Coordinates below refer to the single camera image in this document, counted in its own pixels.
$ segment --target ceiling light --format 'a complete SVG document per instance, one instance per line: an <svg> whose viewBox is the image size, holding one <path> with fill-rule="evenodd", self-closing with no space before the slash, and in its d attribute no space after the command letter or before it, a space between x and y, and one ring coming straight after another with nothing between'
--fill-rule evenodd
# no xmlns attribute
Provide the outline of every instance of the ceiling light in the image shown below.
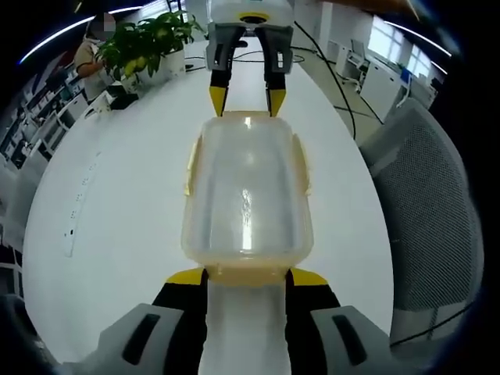
<svg viewBox="0 0 500 375"><path fill-rule="evenodd" d="M112 10L109 12L109 14L115 14L115 13L121 13L121 12L128 12L130 10L138 10L142 8L141 6L131 6L129 8L123 8L123 9L117 9L117 10ZM84 20L78 21L74 23L73 25L69 25L68 27L63 28L62 30L57 31L56 33L52 34L50 37L47 39L41 41L38 45L35 45L31 51L29 51L19 62L18 64L22 64L24 60L26 60L28 57L30 57L34 52L36 52L38 49L49 43L50 41L53 41L56 39L59 35L62 35L66 33L67 31L73 29L74 27L80 26L82 23L86 23L90 20L92 20L94 17L88 17Z"/></svg>
<svg viewBox="0 0 500 375"><path fill-rule="evenodd" d="M394 26L394 27L397 27L398 29L401 29L401 30L404 30L404 31L408 31L410 34L413 34L415 35L416 37L419 37L420 39L423 39L425 40L427 43L433 45L434 47L436 47L437 49L439 49L440 51L442 51L443 53L445 53L446 55L448 55L448 57L452 57L452 54L451 52L448 52L446 51L444 48L442 48L439 44L437 43L434 43L431 39L427 39L426 37L424 37L423 35L420 35L418 33L416 33L415 31L413 30L410 30L410 29L407 29L406 27L403 27L403 26L400 26L396 23L392 23L392 22L389 22L389 21L384 21L387 25L391 25L391 26Z"/></svg>
<svg viewBox="0 0 500 375"><path fill-rule="evenodd" d="M448 75L448 72L446 70L444 70L443 68L441 68L437 63L435 63L434 61L431 61L431 63L432 63L432 65L436 66L441 72Z"/></svg>

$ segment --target white desk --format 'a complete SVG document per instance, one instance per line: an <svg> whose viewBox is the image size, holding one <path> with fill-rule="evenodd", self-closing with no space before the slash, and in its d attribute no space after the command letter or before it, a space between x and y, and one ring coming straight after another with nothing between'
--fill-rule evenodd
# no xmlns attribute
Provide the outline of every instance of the white desk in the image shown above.
<svg viewBox="0 0 500 375"><path fill-rule="evenodd" d="M360 95L383 123L403 99L408 84L389 66L369 56L370 61Z"/></svg>
<svg viewBox="0 0 500 375"><path fill-rule="evenodd" d="M187 55L202 55L205 43ZM151 302L168 276L196 266L180 249L183 188L191 147L214 116L209 79L205 70L187 73L126 110L80 118L48 164L27 224L23 282L30 317L59 361L82 359L103 329ZM226 109L266 109L264 85L263 64L236 62ZM315 244L300 267L326 277L342 305L389 332L391 250L355 142L298 65L287 77L280 116L298 133L311 167ZM89 168L93 177L67 257L64 233Z"/></svg>

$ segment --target person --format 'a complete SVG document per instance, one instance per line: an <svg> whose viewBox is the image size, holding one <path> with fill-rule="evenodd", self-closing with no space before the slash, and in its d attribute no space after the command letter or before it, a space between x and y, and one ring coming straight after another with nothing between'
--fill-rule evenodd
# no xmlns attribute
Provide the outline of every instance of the person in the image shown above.
<svg viewBox="0 0 500 375"><path fill-rule="evenodd" d="M88 23L84 40L75 54L75 68L84 79L85 95L89 102L97 98L110 83L103 69L105 62L96 59L95 55L99 46L114 35L115 29L116 22L112 15L98 14Z"/></svg>

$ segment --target white cabinet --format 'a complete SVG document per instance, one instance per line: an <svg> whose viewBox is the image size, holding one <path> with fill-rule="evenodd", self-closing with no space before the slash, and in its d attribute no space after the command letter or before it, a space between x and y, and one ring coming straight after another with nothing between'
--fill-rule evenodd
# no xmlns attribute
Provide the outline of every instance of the white cabinet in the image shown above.
<svg viewBox="0 0 500 375"><path fill-rule="evenodd" d="M389 112L402 100L408 85L382 62L372 59L364 80L361 97L384 122Z"/></svg>

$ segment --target black cable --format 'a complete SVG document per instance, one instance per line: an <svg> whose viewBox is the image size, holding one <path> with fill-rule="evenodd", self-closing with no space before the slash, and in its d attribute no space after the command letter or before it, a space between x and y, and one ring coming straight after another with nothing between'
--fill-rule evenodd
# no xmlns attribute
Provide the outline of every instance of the black cable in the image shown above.
<svg viewBox="0 0 500 375"><path fill-rule="evenodd" d="M335 109L340 109L340 110L342 110L342 111L348 111L348 109L347 109L347 108L345 108L345 107L340 107L339 105L334 105L334 108L335 108ZM368 113L363 113L363 112L358 112L358 111L352 111L352 113L354 113L354 114L356 114L356 115L360 115L360 116L366 116L366 117L368 117L368 118L370 118L370 119L378 120L378 118L373 117L373 116L370 116Z"/></svg>
<svg viewBox="0 0 500 375"><path fill-rule="evenodd" d="M240 60L241 57L246 56L246 55L251 55L252 53L262 53L262 51L251 51L251 52L246 52L242 55L236 56L233 58L233 61L236 61L238 63L264 63L264 60ZM300 55L294 55L294 57L299 58L299 60L294 60L294 63L303 63L305 61L304 56ZM205 59L204 57L201 56L191 56L191 57L186 57L186 59Z"/></svg>
<svg viewBox="0 0 500 375"><path fill-rule="evenodd" d="M458 311L457 313L453 314L452 316L450 316L449 318L443 320L442 322L436 324L435 326L432 326L431 328L429 328L428 330L425 330L423 332L420 332L419 334L413 334L407 338L403 338L402 340L398 340L398 341L395 341L391 344L391 348L397 346L397 345L400 345L402 344L403 342L407 342L407 341L410 341L410 340L413 340L414 338L419 338L420 336L423 336L425 334L428 334L429 332L432 332L433 330L435 330L436 328L439 328L441 326L444 326L447 322L449 322L450 320L453 320L455 319L457 316L460 316L462 315L465 311L467 311L469 309L469 307L472 305L469 304L467 305L466 307L464 307L463 309L461 309L460 311Z"/></svg>
<svg viewBox="0 0 500 375"><path fill-rule="evenodd" d="M205 69L205 66L199 66L198 68L191 68L189 70L186 70L186 73L194 72L195 70L200 70L200 69Z"/></svg>
<svg viewBox="0 0 500 375"><path fill-rule="evenodd" d="M304 30L304 27L300 26L297 21L294 21L294 23L295 23L295 26L297 26L300 29L300 31L302 33L304 33L306 35L306 37L314 44L314 46L316 47L316 49L318 50L318 52L321 55L321 59L325 62L325 64L327 64L328 70L330 71L332 77L335 79L335 83L337 84L339 90L341 91L342 98L344 98L345 105L347 106L347 108L349 110L349 113L351 115L351 120L352 120L352 138L354 140L356 140L356 125L355 125L355 121L354 121L354 113L352 113L351 106L349 105L349 102L347 101L347 98L345 97L344 90L342 90L342 86L338 82L337 76L335 76L334 71L331 69L331 66L330 66L330 64L328 62L327 57L324 55L323 51L321 51L321 47L316 43L316 41L314 40L314 38L311 35L309 35L309 33L307 31Z"/></svg>

